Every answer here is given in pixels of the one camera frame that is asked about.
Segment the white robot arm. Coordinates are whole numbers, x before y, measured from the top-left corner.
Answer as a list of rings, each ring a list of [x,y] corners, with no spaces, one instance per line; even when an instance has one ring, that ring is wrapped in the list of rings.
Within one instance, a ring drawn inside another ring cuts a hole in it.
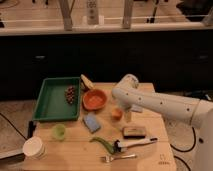
[[[141,91],[138,85],[136,76],[126,74],[112,89],[112,95],[125,107],[144,107],[199,129],[193,171],[213,171],[213,102]]]

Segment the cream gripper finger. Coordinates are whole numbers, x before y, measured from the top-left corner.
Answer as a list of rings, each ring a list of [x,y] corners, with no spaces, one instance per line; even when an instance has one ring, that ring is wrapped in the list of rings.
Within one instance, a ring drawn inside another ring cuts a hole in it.
[[[125,111],[125,120],[126,122],[131,122],[132,114],[130,110]]]

